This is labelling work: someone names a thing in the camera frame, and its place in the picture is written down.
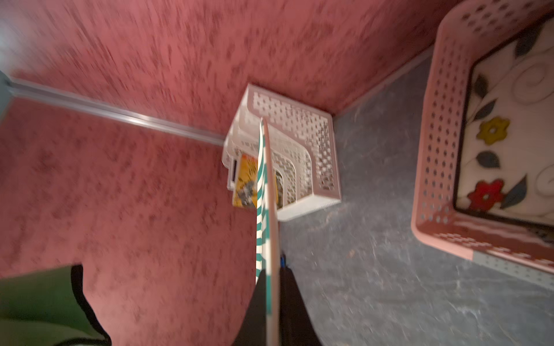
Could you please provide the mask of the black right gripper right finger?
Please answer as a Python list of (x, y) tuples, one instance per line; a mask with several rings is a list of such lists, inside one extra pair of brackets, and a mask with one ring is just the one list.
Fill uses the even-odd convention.
[(281, 344), (291, 346), (321, 346), (292, 270), (280, 269), (280, 329)]

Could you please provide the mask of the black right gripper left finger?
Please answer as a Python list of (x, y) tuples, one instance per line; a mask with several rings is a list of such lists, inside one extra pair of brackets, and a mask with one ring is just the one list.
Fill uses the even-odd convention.
[(262, 270), (233, 346), (266, 345), (266, 281)]

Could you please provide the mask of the green white striped round plate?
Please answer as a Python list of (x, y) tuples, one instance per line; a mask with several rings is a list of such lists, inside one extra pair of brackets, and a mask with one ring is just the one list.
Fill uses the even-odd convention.
[(276, 188), (272, 167), (270, 131), (260, 122), (257, 174), (257, 281), (263, 286), (265, 344), (280, 345), (280, 265)]

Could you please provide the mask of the green grey microfibre cloth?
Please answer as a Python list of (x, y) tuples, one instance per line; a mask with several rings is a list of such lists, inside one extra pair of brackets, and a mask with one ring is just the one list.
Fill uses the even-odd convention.
[(2, 345), (112, 345), (83, 290), (81, 264), (1, 279)]

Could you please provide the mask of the square floral plate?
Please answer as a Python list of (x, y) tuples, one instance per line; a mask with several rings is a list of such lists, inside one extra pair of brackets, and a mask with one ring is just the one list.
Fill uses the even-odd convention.
[(553, 15), (477, 60), (463, 112), (454, 207), (553, 227)]

